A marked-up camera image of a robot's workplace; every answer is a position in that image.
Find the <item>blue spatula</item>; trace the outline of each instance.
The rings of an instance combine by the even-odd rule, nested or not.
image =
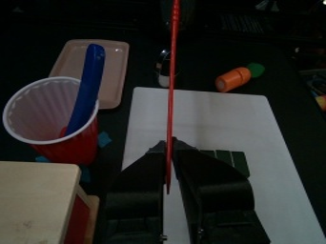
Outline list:
[[[104,60],[104,48],[97,44],[91,44],[86,48],[80,87],[77,91],[73,111],[68,121],[65,136],[76,132],[85,125],[93,112],[103,74]]]

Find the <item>orange cylinder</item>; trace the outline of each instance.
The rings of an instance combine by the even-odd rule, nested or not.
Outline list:
[[[249,79],[249,70],[244,67],[239,67],[217,76],[215,80],[215,86],[219,92],[227,92],[245,84]]]

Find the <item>black table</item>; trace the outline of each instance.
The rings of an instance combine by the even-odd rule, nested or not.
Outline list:
[[[99,130],[112,143],[100,149],[89,167],[92,181],[81,183],[86,193],[96,194],[101,203],[107,189],[117,176],[123,162],[123,146],[132,90],[153,87],[153,63],[169,44],[139,30],[104,29],[96,26],[62,25],[14,21],[1,30],[0,107],[26,84],[48,76],[64,44],[70,39],[108,39],[129,44],[121,103],[97,114]],[[220,40],[217,36],[191,36],[177,43],[180,69],[179,88],[215,92],[215,77],[249,62],[260,63],[266,72],[231,92],[260,94],[268,99],[283,133],[284,142],[300,175],[312,208],[326,232],[326,122],[294,63],[282,50],[266,43]],[[0,129],[0,160],[34,161],[37,154]],[[104,214],[99,212],[95,243],[104,232]]]

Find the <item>red rod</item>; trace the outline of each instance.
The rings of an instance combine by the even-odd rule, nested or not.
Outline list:
[[[169,62],[169,90],[168,90],[168,128],[167,128],[167,163],[165,163],[165,180],[167,193],[169,193],[171,186],[171,160],[172,160],[172,130],[173,130],[173,89],[176,77],[176,35],[179,25],[179,0],[173,1],[172,15],[171,15],[171,62]]]

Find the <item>pink tray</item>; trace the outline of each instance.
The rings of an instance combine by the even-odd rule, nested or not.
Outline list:
[[[99,108],[113,109],[121,102],[123,84],[127,67],[128,44],[97,39],[69,40],[61,50],[49,76],[81,78],[85,51],[89,44],[105,49],[105,63],[99,88]]]

